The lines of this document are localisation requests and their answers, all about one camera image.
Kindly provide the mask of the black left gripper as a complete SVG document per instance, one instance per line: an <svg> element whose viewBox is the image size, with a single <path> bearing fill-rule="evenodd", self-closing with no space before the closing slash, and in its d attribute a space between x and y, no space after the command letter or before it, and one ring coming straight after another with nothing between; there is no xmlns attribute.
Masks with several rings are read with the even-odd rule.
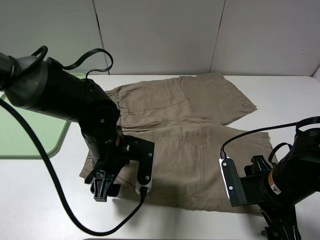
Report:
<svg viewBox="0 0 320 240"><path fill-rule="evenodd" d="M117 125L81 124L81 134L89 152L81 177L89 185L96 202L117 197L121 185L135 185L135 172L130 161L139 161L140 139L124 135Z"/></svg>

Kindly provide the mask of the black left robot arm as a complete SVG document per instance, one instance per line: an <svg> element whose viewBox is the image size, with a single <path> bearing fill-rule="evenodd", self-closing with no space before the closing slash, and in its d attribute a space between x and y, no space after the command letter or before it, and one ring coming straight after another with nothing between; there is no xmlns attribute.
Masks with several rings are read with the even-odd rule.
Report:
<svg viewBox="0 0 320 240"><path fill-rule="evenodd" d="M0 90L17 108L78 123L95 163L85 183L98 202L118 196L121 186L115 180L129 161L126 142L117 125L120 111L99 85L36 52L0 56Z"/></svg>

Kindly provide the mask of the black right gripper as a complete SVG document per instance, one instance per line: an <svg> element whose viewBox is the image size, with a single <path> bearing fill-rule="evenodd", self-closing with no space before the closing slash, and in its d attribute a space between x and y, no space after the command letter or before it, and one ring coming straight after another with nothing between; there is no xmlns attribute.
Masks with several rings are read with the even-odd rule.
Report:
<svg viewBox="0 0 320 240"><path fill-rule="evenodd" d="M271 167L263 155L253 156L251 162L244 168L249 182L254 184L247 201L259 206L267 223L261 235L267 240L300 240L294 201L281 197L271 188L269 177L277 168Z"/></svg>

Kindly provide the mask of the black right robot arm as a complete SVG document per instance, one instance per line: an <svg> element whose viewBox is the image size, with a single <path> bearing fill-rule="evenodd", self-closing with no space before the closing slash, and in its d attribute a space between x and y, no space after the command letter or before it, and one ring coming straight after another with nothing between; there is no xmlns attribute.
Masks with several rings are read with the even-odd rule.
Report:
<svg viewBox="0 0 320 240"><path fill-rule="evenodd" d="M241 180L249 204L257 204L268 226L268 240L299 240L296 204L320 190L320 118L310 117L296 125L289 152L272 167L254 157Z"/></svg>

